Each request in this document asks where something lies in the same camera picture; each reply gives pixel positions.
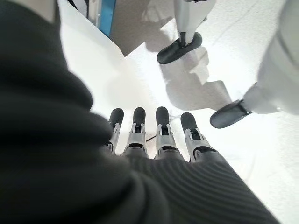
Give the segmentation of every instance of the cable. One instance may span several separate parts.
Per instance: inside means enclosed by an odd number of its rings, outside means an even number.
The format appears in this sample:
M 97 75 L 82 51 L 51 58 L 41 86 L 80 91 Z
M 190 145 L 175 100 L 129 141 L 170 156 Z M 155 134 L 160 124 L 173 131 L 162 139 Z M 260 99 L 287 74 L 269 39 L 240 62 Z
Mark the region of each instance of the cable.
M 147 139 L 147 140 L 146 140 L 146 142 L 148 142 L 148 141 L 150 141 L 150 140 L 154 139 L 155 137 L 156 137 L 156 135 L 155 135 L 155 136 L 153 136 L 153 137 L 151 137 L 151 138 L 149 138 L 149 139 Z

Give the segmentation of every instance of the black robot foot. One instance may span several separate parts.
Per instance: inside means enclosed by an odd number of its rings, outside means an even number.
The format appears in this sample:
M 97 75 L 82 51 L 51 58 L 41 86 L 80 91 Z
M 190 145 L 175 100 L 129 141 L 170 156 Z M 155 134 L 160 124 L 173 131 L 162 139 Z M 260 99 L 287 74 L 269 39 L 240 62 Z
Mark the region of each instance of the black robot foot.
M 168 64 L 181 58 L 184 54 L 192 51 L 202 44 L 202 37 L 199 33 L 194 34 L 193 41 L 185 47 L 181 46 L 179 39 L 173 42 L 168 47 L 161 50 L 157 55 L 157 61 L 160 64 Z
M 237 100 L 216 111 L 210 118 L 211 125 L 215 128 L 224 128 L 251 114 L 252 112 L 247 111 L 242 104 L 243 100 Z

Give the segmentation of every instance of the black fingertip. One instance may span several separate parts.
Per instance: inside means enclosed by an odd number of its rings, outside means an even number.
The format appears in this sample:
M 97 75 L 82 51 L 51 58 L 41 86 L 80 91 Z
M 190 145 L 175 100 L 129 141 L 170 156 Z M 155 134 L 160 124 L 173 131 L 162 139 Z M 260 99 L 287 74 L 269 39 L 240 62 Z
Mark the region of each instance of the black fingertip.
M 181 124 L 183 131 L 185 132 L 186 129 L 195 129 L 197 128 L 196 121 L 194 116 L 191 113 L 183 113 L 181 116 Z
M 169 114 L 168 110 L 161 106 L 156 111 L 156 122 L 157 126 L 161 124 L 162 126 L 169 124 Z
M 121 126 L 123 116 L 124 116 L 123 110 L 121 108 L 116 108 L 111 112 L 109 122 L 113 127 L 115 127 L 116 123 L 119 123 Z
M 145 110 L 142 107 L 138 107 L 134 111 L 133 123 L 141 125 L 145 123 Z

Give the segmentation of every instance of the blue panel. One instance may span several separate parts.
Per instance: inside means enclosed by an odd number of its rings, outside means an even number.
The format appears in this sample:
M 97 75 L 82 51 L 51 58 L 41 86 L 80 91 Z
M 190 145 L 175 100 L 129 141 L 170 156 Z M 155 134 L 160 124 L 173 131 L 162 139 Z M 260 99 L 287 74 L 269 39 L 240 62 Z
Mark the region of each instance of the blue panel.
M 116 0 L 102 0 L 100 30 L 110 36 Z

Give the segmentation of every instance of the robotic finger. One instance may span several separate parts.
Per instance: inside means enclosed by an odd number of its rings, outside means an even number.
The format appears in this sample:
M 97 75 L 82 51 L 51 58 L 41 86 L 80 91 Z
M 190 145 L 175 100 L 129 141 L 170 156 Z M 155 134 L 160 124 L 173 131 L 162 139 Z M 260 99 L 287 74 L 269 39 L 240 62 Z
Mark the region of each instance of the robotic finger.
M 123 156 L 134 155 L 148 158 L 145 140 L 145 110 L 138 107 L 134 111 L 133 124 Z
M 173 133 L 169 124 L 168 110 L 165 107 L 159 107 L 156 111 L 157 122 L 157 141 L 156 160 L 160 159 L 179 159 L 184 160 L 179 152 L 176 142 L 173 138 Z
M 123 115 L 123 110 L 121 108 L 116 108 L 111 112 L 109 124 L 113 128 L 112 137 L 110 141 L 106 143 L 101 150 L 107 151 L 108 153 L 112 153 L 115 155 L 115 149 L 117 146 L 118 138 L 120 136 Z
M 192 114 L 183 113 L 181 116 L 181 124 L 185 134 L 190 162 L 225 161 L 201 134 Z

